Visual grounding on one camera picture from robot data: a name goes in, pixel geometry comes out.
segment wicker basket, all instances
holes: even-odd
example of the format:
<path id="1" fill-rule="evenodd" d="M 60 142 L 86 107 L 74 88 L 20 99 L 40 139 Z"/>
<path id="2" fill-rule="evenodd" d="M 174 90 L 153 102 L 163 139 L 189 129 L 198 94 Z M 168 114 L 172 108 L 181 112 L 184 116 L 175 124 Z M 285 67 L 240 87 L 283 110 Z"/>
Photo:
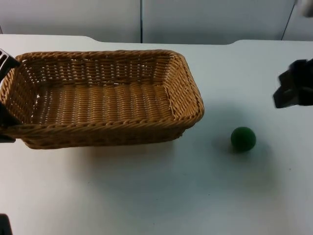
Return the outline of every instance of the wicker basket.
<path id="1" fill-rule="evenodd" d="M 204 113 L 184 57 L 167 50 L 34 52 L 0 101 L 21 123 L 0 134 L 33 149 L 171 141 Z"/>

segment green ball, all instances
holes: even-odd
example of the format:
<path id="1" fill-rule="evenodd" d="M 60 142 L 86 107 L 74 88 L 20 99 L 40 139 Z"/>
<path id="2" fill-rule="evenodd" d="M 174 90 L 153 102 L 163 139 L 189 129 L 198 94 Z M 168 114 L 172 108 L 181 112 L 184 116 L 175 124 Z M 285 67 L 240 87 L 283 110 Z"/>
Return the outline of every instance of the green ball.
<path id="1" fill-rule="evenodd" d="M 236 128 L 230 137 L 234 149 L 239 152 L 251 150 L 256 144 L 256 136 L 248 127 Z"/>

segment rectangular basket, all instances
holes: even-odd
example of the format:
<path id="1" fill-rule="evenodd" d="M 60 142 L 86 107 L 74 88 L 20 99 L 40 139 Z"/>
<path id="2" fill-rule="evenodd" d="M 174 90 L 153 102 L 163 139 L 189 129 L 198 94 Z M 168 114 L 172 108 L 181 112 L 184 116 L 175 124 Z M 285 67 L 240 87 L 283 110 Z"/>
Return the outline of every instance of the rectangular basket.
<path id="1" fill-rule="evenodd" d="M 20 124 L 0 134 L 33 149 L 171 141 L 204 113 L 184 57 L 168 50 L 33 52 L 0 101 Z"/>

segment table surface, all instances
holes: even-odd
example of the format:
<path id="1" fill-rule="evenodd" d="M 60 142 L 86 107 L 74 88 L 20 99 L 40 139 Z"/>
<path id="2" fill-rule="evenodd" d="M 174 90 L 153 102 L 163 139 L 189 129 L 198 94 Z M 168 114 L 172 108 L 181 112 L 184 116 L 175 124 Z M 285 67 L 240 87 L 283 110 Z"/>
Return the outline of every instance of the table surface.
<path id="1" fill-rule="evenodd" d="M 277 76 L 313 42 L 230 45 L 102 43 L 80 36 L 0 35 L 31 51 L 171 49 L 186 57 L 205 115 L 173 142 L 32 150 L 1 144 L 0 212 L 15 235 L 309 235 L 313 108 L 277 110 Z M 234 128 L 257 145 L 229 151 Z"/>

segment black object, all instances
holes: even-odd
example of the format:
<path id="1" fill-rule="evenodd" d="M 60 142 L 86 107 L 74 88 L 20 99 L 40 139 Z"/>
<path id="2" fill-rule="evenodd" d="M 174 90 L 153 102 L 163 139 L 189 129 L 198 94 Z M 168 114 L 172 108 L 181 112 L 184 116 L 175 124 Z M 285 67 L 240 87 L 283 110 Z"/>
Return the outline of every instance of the black object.
<path id="1" fill-rule="evenodd" d="M 0 49 L 0 82 L 5 78 L 7 73 L 14 67 L 19 66 L 20 63 L 14 59 L 11 55 Z M 12 125 L 18 125 L 20 121 L 12 116 L 6 107 L 0 102 L 0 127 L 8 127 Z M 15 139 L 1 135 L 0 143 L 13 143 Z"/>
<path id="2" fill-rule="evenodd" d="M 6 214 L 0 214 L 0 235 L 12 235 L 10 220 Z"/>
<path id="3" fill-rule="evenodd" d="M 278 78 L 281 86 L 273 96 L 276 108 L 313 105 L 313 59 L 294 61 Z"/>

